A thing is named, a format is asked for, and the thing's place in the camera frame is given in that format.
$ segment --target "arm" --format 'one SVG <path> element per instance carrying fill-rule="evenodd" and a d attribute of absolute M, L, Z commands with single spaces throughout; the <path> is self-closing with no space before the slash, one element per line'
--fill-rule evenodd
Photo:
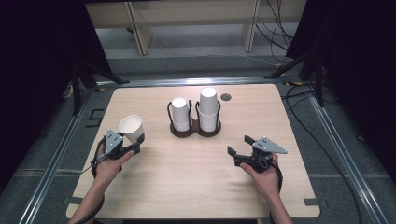
<path fill-rule="evenodd" d="M 101 145 L 99 148 L 99 155 L 103 154 L 105 146 Z M 134 151 L 126 153 L 123 157 L 118 160 L 104 160 L 97 165 L 96 178 L 78 207 L 76 213 L 70 218 L 68 223 L 76 223 L 82 220 L 84 217 L 89 215 L 102 201 L 103 195 L 107 187 L 111 184 L 111 181 L 117 176 L 121 166 L 131 159 L 134 155 Z"/>
<path fill-rule="evenodd" d="M 277 154 L 273 153 L 273 159 L 277 162 Z M 292 223 L 289 213 L 279 195 L 275 168 L 271 166 L 265 172 L 257 173 L 246 163 L 242 163 L 240 166 L 253 178 L 257 189 L 262 194 L 265 201 L 267 201 L 274 222 L 282 224 Z"/>

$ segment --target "forearm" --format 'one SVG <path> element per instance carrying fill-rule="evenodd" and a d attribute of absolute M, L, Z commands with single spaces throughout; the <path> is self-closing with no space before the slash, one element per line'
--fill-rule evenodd
<path fill-rule="evenodd" d="M 267 201 L 271 216 L 275 222 L 275 224 L 282 223 L 288 224 L 293 223 L 289 216 L 288 211 L 285 208 L 285 205 L 282 203 L 280 196 L 278 194 L 264 197 L 265 201 Z"/>
<path fill-rule="evenodd" d="M 70 218 L 68 223 L 76 223 L 89 215 L 102 201 L 105 191 L 110 183 L 95 179 L 78 207 L 76 213 Z"/>

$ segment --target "light wood tabletop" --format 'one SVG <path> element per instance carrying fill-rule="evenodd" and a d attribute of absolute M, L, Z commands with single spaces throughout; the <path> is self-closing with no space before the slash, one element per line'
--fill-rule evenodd
<path fill-rule="evenodd" d="M 265 200 L 250 176 L 233 165 L 227 146 L 238 154 L 251 155 L 244 136 L 268 137 L 288 154 L 279 154 L 283 173 L 281 198 L 291 217 L 317 217 L 318 205 L 304 199 L 315 194 L 304 167 L 278 89 L 272 84 L 211 86 L 221 103 L 221 131 L 213 137 L 198 133 L 186 138 L 170 131 L 167 105 L 184 97 L 195 105 L 204 86 L 117 89 L 92 143 L 85 167 L 90 166 L 97 143 L 107 129 L 119 131 L 120 121 L 136 114 L 143 119 L 146 140 L 141 152 L 123 165 L 106 191 L 101 218 L 262 218 L 268 217 Z M 222 101 L 224 93 L 230 101 Z M 192 117 L 197 119 L 195 109 Z M 125 139 L 124 145 L 130 145 Z M 93 177 L 81 175 L 73 197 L 83 198 Z M 71 217 L 77 204 L 69 204 Z"/>

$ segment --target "person's left hand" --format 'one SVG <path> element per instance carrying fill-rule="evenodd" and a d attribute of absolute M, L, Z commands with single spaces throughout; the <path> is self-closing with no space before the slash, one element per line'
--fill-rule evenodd
<path fill-rule="evenodd" d="M 105 145 L 102 144 L 99 148 L 98 155 L 105 153 Z M 116 178 L 121 166 L 132 158 L 134 151 L 129 151 L 117 160 L 105 159 L 97 165 L 95 180 L 103 181 L 110 184 Z"/>

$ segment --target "stack of paper cups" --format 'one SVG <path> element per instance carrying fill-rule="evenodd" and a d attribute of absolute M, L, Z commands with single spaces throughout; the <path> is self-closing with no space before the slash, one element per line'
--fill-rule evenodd
<path fill-rule="evenodd" d="M 211 133 L 216 130 L 218 111 L 219 104 L 216 90 L 211 87 L 203 88 L 198 108 L 200 128 L 203 131 Z"/>
<path fill-rule="evenodd" d="M 189 104 L 186 99 L 177 97 L 172 101 L 172 114 L 172 121 L 176 130 L 179 132 L 186 132 L 190 129 L 192 122 L 189 112 Z"/>

